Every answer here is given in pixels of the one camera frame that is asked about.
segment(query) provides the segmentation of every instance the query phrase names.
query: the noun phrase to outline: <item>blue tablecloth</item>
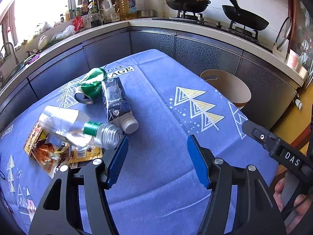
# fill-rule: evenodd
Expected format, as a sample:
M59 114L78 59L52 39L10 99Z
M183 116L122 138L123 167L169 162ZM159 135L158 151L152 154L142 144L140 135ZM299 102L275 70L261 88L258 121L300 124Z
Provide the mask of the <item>blue tablecloth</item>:
M126 57L105 69L121 73L129 66L133 70L121 74L120 79L140 127L129 135L129 152L118 182L106 192L121 235L196 234L210 191L200 184L190 160L190 134L231 165L256 165L270 184L278 164L242 133L241 123L247 118L216 89L157 50ZM50 182L46 172L23 150L41 112L53 105L84 110L92 120L105 121L101 100L84 105L74 99L81 78L33 104L1 135L0 169L9 179L0 179L0 186L26 233L32 217L27 205L37 206ZM83 187L79 193L83 199ZM232 228L235 202L234 189L225 231ZM81 212L84 230L91 233L83 200Z

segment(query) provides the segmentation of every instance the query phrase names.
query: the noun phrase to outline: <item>sink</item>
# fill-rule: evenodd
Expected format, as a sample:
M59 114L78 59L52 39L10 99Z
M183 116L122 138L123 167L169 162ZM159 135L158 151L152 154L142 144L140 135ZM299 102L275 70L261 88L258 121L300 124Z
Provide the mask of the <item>sink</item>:
M1 85L0 90L1 90L2 88L4 88L5 85L6 85L8 82L10 82L10 80L11 80L19 71L21 71L21 70L25 67L24 61L25 61L25 60L22 60L21 62L19 62L19 64L13 69L13 71L10 73L10 75L5 79L5 81L4 81L3 84Z

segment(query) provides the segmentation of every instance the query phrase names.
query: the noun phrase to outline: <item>human hand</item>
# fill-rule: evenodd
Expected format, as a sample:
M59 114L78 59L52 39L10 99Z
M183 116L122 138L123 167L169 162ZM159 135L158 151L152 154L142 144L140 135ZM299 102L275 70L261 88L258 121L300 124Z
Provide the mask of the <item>human hand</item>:
M281 199L281 192L283 191L285 185L285 178L281 179L277 185L275 186L275 193L274 193L274 199L276 201L276 204L280 210L280 212L284 208L283 200ZM298 197L295 199L294 206L299 204L306 196L303 194L298 195ZM312 203L312 197L309 197L307 200L305 200L299 207L297 207L295 210L297 211L297 216L292 220L290 225L286 227L287 234L289 234L296 225L301 221L302 217L305 215L305 213L308 211L309 207Z

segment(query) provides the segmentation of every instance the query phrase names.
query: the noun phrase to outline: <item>white cap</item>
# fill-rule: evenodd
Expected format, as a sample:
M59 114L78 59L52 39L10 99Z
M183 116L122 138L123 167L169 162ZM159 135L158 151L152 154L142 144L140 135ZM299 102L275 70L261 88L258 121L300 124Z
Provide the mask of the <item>white cap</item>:
M121 127L126 134L133 133L139 127L139 124L133 116L127 117L123 121L121 121Z

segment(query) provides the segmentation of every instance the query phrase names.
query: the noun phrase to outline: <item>cooking oil bottle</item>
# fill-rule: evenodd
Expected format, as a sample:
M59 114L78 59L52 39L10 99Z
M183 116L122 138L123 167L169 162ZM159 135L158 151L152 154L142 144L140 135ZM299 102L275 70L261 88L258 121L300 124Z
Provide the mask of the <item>cooking oil bottle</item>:
M118 0L121 20L137 18L136 0Z

